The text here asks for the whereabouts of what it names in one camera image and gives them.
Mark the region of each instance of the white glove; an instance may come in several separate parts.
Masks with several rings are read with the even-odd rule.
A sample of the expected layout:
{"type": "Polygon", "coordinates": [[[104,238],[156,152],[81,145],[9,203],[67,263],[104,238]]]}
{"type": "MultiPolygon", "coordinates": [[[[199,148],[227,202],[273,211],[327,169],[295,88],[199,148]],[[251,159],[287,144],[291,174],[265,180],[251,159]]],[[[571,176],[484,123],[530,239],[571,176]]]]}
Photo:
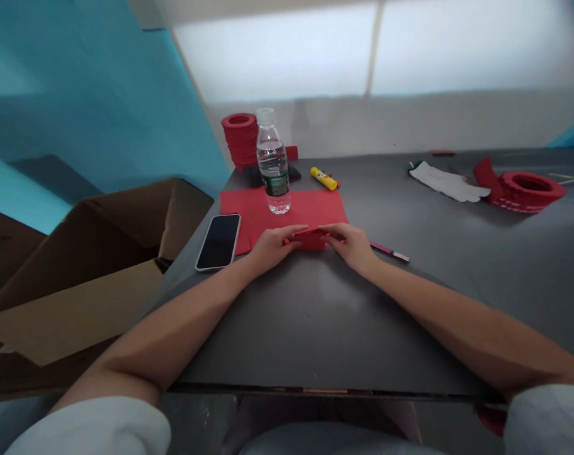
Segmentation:
{"type": "Polygon", "coordinates": [[[430,166],[422,161],[409,174],[434,191],[438,191],[459,202],[478,202],[481,197],[491,193],[489,188],[469,185],[464,176],[450,174],[430,166]]]}

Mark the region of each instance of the red paper roll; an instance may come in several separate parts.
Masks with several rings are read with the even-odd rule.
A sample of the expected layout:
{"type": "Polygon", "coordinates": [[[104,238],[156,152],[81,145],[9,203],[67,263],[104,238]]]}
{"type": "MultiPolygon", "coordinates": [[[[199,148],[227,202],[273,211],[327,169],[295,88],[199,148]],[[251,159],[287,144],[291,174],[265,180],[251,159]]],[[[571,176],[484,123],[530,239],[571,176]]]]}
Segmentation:
{"type": "Polygon", "coordinates": [[[222,120],[225,141],[236,169],[257,166],[257,119],[254,115],[239,113],[222,120]]]}
{"type": "Polygon", "coordinates": [[[478,184],[491,189],[489,202],[514,212],[539,213],[566,195],[566,188],[552,179],[526,172],[507,172],[497,177],[491,159],[474,168],[478,184]]]}

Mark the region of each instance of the bottle label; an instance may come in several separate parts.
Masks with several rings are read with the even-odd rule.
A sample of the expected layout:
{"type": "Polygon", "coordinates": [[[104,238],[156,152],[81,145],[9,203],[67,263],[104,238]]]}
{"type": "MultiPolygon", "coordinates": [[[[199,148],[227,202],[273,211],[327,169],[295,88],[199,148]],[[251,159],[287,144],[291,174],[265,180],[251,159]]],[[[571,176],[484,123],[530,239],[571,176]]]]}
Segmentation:
{"type": "Polygon", "coordinates": [[[279,176],[268,177],[262,175],[263,186],[266,188],[266,194],[272,197],[284,196],[289,192],[289,175],[287,171],[281,172],[279,176]]]}

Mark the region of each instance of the forearm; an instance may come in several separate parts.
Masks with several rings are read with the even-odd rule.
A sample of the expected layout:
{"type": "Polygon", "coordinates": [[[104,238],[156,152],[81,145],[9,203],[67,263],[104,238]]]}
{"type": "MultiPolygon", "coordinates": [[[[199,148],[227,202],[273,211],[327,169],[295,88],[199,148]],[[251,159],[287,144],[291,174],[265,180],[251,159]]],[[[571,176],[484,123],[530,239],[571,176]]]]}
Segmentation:
{"type": "Polygon", "coordinates": [[[365,275],[504,396],[574,384],[574,356],[501,311],[384,262],[365,275]]]}
{"type": "Polygon", "coordinates": [[[175,297],[108,348],[53,411],[91,397],[111,395],[138,397],[155,404],[255,277],[244,258],[175,297]]]}

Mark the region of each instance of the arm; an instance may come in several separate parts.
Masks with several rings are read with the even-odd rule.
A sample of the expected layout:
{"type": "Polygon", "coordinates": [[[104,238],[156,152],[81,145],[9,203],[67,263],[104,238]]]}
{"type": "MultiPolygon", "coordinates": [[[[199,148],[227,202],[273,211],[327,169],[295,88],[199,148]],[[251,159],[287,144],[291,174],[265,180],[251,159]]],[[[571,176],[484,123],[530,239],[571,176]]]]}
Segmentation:
{"type": "Polygon", "coordinates": [[[330,233],[325,241],[350,267],[392,297],[506,399],[537,385],[574,385],[574,356],[539,332],[477,300],[386,264],[373,253],[361,229],[344,223],[320,228],[330,233]]]}
{"type": "Polygon", "coordinates": [[[105,396],[129,396],[156,406],[238,294],[301,245],[283,245],[283,240],[306,227],[265,231],[247,257],[154,311],[110,346],[51,412],[105,396]]]}

